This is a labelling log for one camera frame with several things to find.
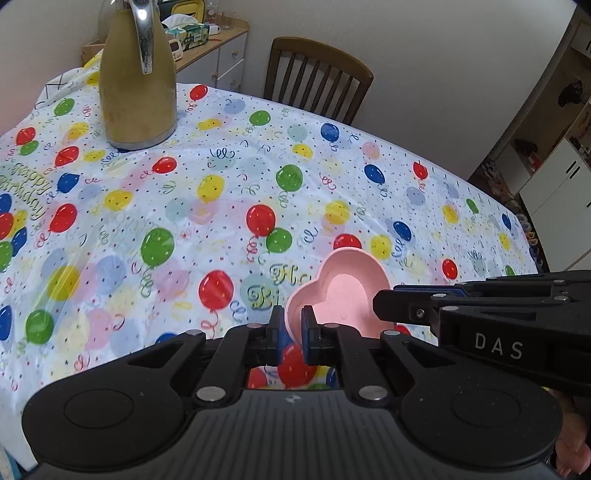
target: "wooden chair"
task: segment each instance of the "wooden chair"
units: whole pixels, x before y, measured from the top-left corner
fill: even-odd
[[[328,95],[324,101],[324,105],[320,111],[320,115],[326,116],[326,112],[330,104],[333,101],[335,96],[335,92],[339,86],[339,82],[343,73],[349,75],[345,86],[339,96],[339,99],[336,102],[335,109],[332,112],[330,118],[332,120],[336,120],[345,99],[347,97],[347,93],[351,87],[353,79],[359,82],[357,89],[355,90],[355,94],[351,99],[349,104],[349,108],[345,113],[345,117],[343,119],[343,123],[346,125],[350,125],[353,121],[353,118],[357,114],[359,107],[361,106],[361,102],[363,102],[363,98],[365,97],[365,93],[368,91],[369,86],[374,81],[374,74],[371,73],[363,63],[361,63],[356,58],[352,57],[348,53],[345,53],[338,48],[331,47],[324,43],[309,40],[307,38],[299,38],[299,37],[277,37],[273,40],[273,45],[271,46],[271,55],[269,57],[269,66],[267,68],[267,80],[265,82],[265,92],[263,97],[266,100],[273,100],[273,91],[275,90],[275,80],[277,79],[277,70],[279,68],[279,60],[281,58],[281,52],[288,52],[291,53],[290,61],[287,65],[287,70],[285,71],[285,75],[283,77],[283,83],[281,84],[281,89],[279,91],[279,97],[277,102],[284,103],[289,106],[293,106],[298,95],[298,91],[300,89],[301,81],[304,77],[304,72],[306,71],[306,66],[308,64],[308,60],[312,59],[316,62],[314,63],[314,67],[310,74],[310,78],[306,84],[306,88],[304,93],[301,97],[300,106],[299,108],[302,110],[308,110],[309,112],[315,113],[316,108],[318,107],[318,103],[320,98],[322,97],[322,93],[324,92],[324,87],[326,86],[326,82],[328,81],[329,74],[332,68],[338,70],[336,77],[333,81],[332,87],[330,88]],[[302,61],[301,67],[297,73],[297,77],[295,78],[296,81],[294,83],[293,89],[291,91],[291,96],[289,101],[286,103],[284,102],[285,91],[287,90],[287,86],[290,82],[291,71],[293,69],[294,61],[296,55],[303,55],[304,60]],[[310,108],[306,108],[306,103],[308,102],[308,98],[310,97],[310,93],[312,87],[314,85],[314,80],[316,79],[316,74],[318,72],[318,68],[320,67],[320,63],[327,63],[328,66],[326,67],[326,71],[320,84],[318,85],[318,90],[312,100],[312,104]]]

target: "table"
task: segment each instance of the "table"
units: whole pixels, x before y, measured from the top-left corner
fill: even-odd
[[[179,85],[176,133],[118,152],[99,62],[0,139],[0,442],[25,467],[20,413],[43,385],[187,329],[266,323],[333,248],[371,252],[392,285],[535,272],[496,201],[291,107]]]

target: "red balloon print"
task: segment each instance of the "red balloon print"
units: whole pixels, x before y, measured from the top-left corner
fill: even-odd
[[[173,157],[162,157],[158,160],[152,170],[156,173],[170,173],[177,168],[177,161]]]
[[[199,284],[199,299],[205,308],[220,310],[229,305],[234,295],[234,284],[221,270],[213,270]]]
[[[56,157],[56,167],[63,167],[72,163],[80,155],[80,149],[78,147],[67,147],[60,150]]]
[[[32,142],[37,135],[35,129],[33,127],[23,128],[19,133],[17,133],[17,145],[24,145],[29,142]]]
[[[260,368],[253,368],[248,374],[248,382],[246,382],[246,387],[250,389],[265,388],[267,385],[267,376],[265,375],[265,372]]]
[[[450,280],[455,280],[457,278],[457,266],[453,260],[446,258],[443,261],[443,265],[441,265],[441,270],[443,270],[443,274]]]
[[[201,100],[207,95],[207,85],[197,85],[189,93],[191,100]]]
[[[275,212],[267,205],[255,205],[246,213],[246,225],[257,236],[267,236],[275,228]]]
[[[49,224],[49,230],[55,233],[62,233],[68,230],[76,221],[78,212],[71,203],[65,203],[57,209],[53,220]]]
[[[0,215],[0,240],[4,240],[10,230],[12,230],[12,224],[14,223],[14,218],[10,212],[5,212]]]
[[[354,235],[350,233],[342,233],[333,242],[333,250],[342,247],[355,247],[361,248],[361,241]]]
[[[421,180],[424,180],[429,176],[427,168],[424,165],[421,165],[419,162],[413,163],[413,171],[414,174]]]
[[[304,354],[299,345],[292,343],[281,354],[281,365],[277,367],[277,373],[287,388],[306,385],[316,375],[316,366],[304,363]]]

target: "white wall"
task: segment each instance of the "white wall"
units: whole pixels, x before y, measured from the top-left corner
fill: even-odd
[[[532,91],[574,8],[572,0],[220,0],[220,11],[251,25],[243,93],[262,96],[274,37],[329,43],[375,76],[353,125],[463,178]]]
[[[0,10],[0,134],[35,105],[46,82],[79,67],[102,0],[11,0]]]

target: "green balloon print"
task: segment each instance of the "green balloon print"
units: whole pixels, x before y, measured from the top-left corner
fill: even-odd
[[[53,111],[53,113],[56,116],[67,115],[72,111],[75,103],[76,102],[73,98],[64,98],[60,103],[57,104],[56,109]]]
[[[53,333],[53,317],[45,310],[35,310],[27,318],[25,334],[27,340],[36,345],[47,343]]]
[[[287,251],[292,242],[291,233],[283,228],[276,228],[267,236],[267,250],[280,254]]]
[[[2,242],[0,244],[0,271],[6,270],[10,265],[12,258],[12,244],[10,242]]]
[[[271,115],[265,110],[259,110],[251,115],[250,120],[255,127],[262,127],[271,121]]]
[[[25,143],[21,147],[21,155],[23,157],[26,157],[27,155],[32,154],[38,147],[39,147],[39,142],[37,140],[33,140],[32,142]]]
[[[148,232],[142,243],[144,262],[154,268],[166,262],[174,251],[174,237],[166,228],[154,228]]]
[[[275,179],[286,192],[297,192],[304,181],[304,176],[297,165],[286,165],[277,172]]]
[[[478,213],[478,207],[476,206],[476,203],[474,203],[474,200],[467,199],[466,203],[470,207],[470,210],[472,210],[472,213]]]

